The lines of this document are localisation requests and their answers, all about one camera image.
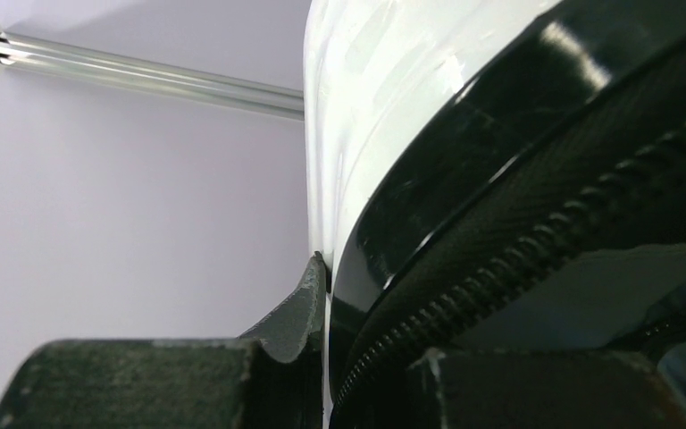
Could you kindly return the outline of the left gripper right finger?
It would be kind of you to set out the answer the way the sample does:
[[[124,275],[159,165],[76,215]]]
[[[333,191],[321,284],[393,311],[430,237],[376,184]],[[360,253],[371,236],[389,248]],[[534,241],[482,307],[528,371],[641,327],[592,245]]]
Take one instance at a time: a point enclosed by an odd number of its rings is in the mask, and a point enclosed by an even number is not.
[[[429,349],[405,380],[407,428],[686,428],[639,353]]]

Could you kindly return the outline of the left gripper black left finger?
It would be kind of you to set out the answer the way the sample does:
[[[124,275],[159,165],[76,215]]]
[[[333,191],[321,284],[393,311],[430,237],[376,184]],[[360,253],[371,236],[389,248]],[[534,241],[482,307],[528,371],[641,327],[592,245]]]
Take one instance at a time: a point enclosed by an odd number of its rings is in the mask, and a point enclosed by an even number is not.
[[[0,399],[0,428],[320,428],[327,267],[227,339],[60,340]]]

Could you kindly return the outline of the black white space suitcase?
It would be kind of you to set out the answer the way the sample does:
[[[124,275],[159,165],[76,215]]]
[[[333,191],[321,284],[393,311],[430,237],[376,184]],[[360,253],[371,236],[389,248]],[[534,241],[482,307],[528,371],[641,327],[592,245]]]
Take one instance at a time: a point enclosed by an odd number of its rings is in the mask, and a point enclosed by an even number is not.
[[[314,1],[330,428],[429,349],[639,353],[686,416],[686,1]]]

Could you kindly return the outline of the aluminium corner frame post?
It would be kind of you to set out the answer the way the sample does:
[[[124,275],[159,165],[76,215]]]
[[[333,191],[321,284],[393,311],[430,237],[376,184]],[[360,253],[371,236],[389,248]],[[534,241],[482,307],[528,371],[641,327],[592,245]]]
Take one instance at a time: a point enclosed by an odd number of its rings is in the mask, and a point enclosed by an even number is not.
[[[303,121],[303,92],[124,55],[0,33],[0,64],[147,94]]]

